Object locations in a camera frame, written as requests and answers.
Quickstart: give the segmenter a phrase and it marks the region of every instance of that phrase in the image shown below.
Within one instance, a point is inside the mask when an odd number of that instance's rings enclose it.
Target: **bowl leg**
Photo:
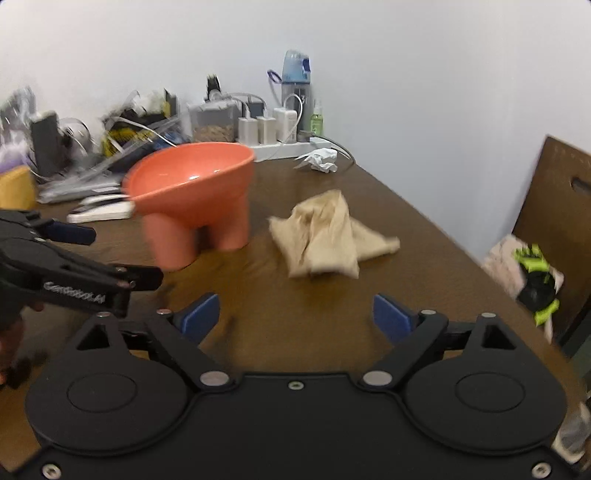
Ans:
[[[162,270],[180,270],[197,258],[195,230],[161,213],[144,216],[144,234]]]
[[[238,250],[248,243],[248,196],[241,196],[217,222],[209,225],[209,238],[218,250]]]

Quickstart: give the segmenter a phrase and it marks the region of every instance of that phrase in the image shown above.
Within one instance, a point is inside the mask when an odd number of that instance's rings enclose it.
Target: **white charger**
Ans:
[[[273,117],[277,119],[277,140],[283,143],[296,143],[297,112],[287,108],[275,108]]]
[[[238,119],[238,143],[242,145],[258,145],[258,121],[256,118],[243,117]]]
[[[277,119],[273,116],[257,116],[259,143],[271,145],[277,142]]]

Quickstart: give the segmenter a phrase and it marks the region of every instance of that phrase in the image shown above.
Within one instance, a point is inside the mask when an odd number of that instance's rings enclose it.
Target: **green spray bottle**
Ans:
[[[310,131],[314,135],[322,135],[324,119],[322,118],[322,104],[320,100],[314,100],[314,113],[310,117]]]

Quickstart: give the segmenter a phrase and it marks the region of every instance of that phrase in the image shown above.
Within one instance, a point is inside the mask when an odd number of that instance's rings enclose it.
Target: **blue gripper pad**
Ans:
[[[374,323],[396,344],[410,335],[416,325],[417,316],[403,305],[379,294],[374,297]]]
[[[174,325],[184,337],[196,345],[216,326],[220,316],[220,300],[215,293],[206,293],[191,305],[174,314]]]

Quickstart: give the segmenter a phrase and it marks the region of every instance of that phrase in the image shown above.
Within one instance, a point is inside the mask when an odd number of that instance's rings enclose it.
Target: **cable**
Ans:
[[[285,97],[285,100],[283,100],[283,107],[285,108],[287,101],[291,98],[291,97],[295,97],[298,99],[299,103],[300,103],[300,114],[297,116],[297,120],[295,121],[295,124],[293,127],[291,127],[291,130],[289,131],[289,133],[287,134],[287,136],[283,139],[284,141],[287,140],[290,135],[296,130],[298,124],[300,123],[301,120],[301,116],[304,113],[304,103],[301,101],[301,98],[299,95],[296,95],[295,93],[291,93],[288,96]],[[256,162],[260,162],[260,161],[265,161],[265,160],[269,160],[271,157],[275,156],[277,152],[279,152],[279,149],[283,146],[284,144],[280,141],[279,145],[277,146],[277,148],[275,149],[275,151],[269,155],[267,158],[263,158],[262,160],[256,160]]]
[[[244,97],[258,98],[262,102],[262,107],[265,109],[264,111],[267,111],[267,102],[265,101],[265,99],[263,97],[255,95],[254,93],[235,92],[235,93],[229,93],[228,95],[232,95],[232,96],[240,95],[240,96],[244,96]]]
[[[138,122],[132,122],[131,120],[127,120],[126,118],[123,118],[122,116],[115,116],[115,117],[113,117],[113,119],[116,122],[123,122],[125,124],[130,124],[130,125],[133,125],[134,127],[141,128],[142,130],[147,130],[148,132],[152,132],[160,140],[164,140],[171,147],[177,147],[178,146],[178,145],[173,144],[168,138],[165,138],[162,135],[160,135],[156,130],[152,130],[151,128],[146,127],[145,125],[139,124]]]
[[[92,138],[92,135],[90,134],[90,130],[88,130],[88,127],[86,126],[86,124],[82,120],[74,118],[73,116],[67,116],[65,118],[60,118],[58,121],[58,125],[62,122],[71,122],[71,121],[74,121],[75,123],[82,125],[84,127],[84,130],[86,130],[86,134],[88,135],[88,138]]]

